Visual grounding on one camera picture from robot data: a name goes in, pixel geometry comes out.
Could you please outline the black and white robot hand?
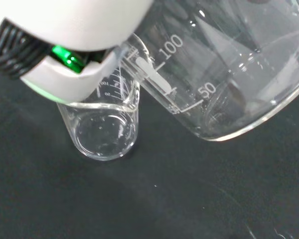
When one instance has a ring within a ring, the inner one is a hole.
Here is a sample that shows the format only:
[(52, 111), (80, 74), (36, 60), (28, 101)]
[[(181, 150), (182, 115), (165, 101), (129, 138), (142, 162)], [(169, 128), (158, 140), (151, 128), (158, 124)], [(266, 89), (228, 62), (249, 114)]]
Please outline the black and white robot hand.
[(61, 104), (117, 68), (151, 0), (0, 0), (0, 74)]

